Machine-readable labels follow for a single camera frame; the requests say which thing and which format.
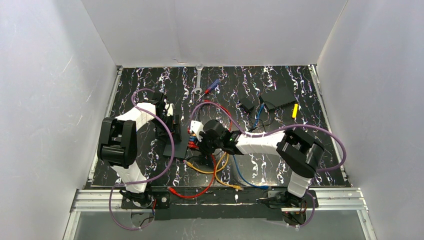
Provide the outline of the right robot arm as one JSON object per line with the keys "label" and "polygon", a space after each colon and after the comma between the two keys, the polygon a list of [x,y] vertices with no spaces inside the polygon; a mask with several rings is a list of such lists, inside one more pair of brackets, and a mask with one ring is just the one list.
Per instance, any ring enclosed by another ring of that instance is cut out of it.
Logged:
{"label": "right robot arm", "polygon": [[299,126],[289,126],[273,133],[242,133],[229,131],[217,120],[205,124],[193,120],[189,133],[195,134],[199,150],[206,155],[222,150],[230,155],[280,156],[292,170],[288,195],[298,199],[306,194],[325,153],[322,143]]}

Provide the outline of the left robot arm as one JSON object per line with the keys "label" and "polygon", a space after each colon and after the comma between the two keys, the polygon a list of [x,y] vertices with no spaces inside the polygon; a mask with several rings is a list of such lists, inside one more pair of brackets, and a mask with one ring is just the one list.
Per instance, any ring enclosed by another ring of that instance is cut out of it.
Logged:
{"label": "left robot arm", "polygon": [[149,180],[136,163],[138,130],[149,122],[158,128],[156,137],[169,137],[170,158],[178,157],[177,145],[182,142],[179,115],[165,94],[153,91],[151,97],[117,117],[103,119],[97,147],[97,158],[110,166],[121,178],[121,184],[131,194],[145,192]]}

